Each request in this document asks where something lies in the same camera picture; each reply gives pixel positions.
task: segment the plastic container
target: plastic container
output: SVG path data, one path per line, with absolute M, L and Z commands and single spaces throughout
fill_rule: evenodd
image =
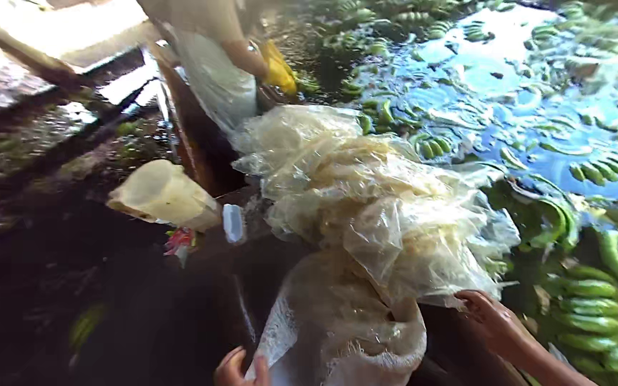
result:
M 202 231 L 220 224 L 220 206 L 183 167 L 158 159 L 142 165 L 109 194 L 107 206 L 149 223 Z

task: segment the wooden plank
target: wooden plank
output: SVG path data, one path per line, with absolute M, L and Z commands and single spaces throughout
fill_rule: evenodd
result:
M 80 78 L 71 67 L 59 59 L 47 56 L 47 54 L 14 39 L 1 26 L 0 48 L 49 83 L 66 87 L 80 84 Z

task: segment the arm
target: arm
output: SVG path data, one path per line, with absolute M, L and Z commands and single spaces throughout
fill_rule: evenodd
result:
M 468 320 L 487 347 L 512 365 L 526 371 L 541 385 L 596 386 L 552 356 L 521 324 L 509 308 L 481 291 L 461 291 Z
M 221 42 L 228 59 L 239 69 L 257 78 L 264 79 L 269 74 L 261 55 L 249 50 L 249 42 L 245 40 L 228 40 Z
M 265 78 L 269 67 L 261 55 L 249 50 L 249 40 L 242 33 L 235 0 L 206 1 L 203 6 L 207 11 L 210 37 L 221 45 L 233 65 L 248 74 Z
M 567 367 L 541 346 L 542 350 L 531 354 L 532 360 L 524 370 L 531 374 L 541 385 L 556 386 L 593 386 L 595 383 L 585 376 Z

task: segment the sleeve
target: sleeve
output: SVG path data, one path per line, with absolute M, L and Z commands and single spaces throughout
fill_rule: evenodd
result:
M 246 40 L 235 0 L 204 0 L 205 33 L 218 43 Z

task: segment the person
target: person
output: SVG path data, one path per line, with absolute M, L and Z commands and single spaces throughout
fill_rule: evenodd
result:
M 490 351 L 512 365 L 526 371 L 541 385 L 596 386 L 550 354 L 521 324 L 516 315 L 502 303 L 483 291 L 460 291 L 456 298 L 468 309 L 464 315 L 471 329 L 485 342 Z M 230 351 L 214 372 L 216 386 L 270 386 L 269 366 L 266 359 L 254 358 L 256 379 L 246 381 L 242 374 L 245 350 L 241 347 Z
M 175 48 L 200 105 L 227 134 L 257 115 L 256 78 L 296 92 L 292 70 L 272 42 L 262 45 L 263 56 L 250 49 L 247 35 L 261 1 L 243 10 L 243 0 L 138 0 Z

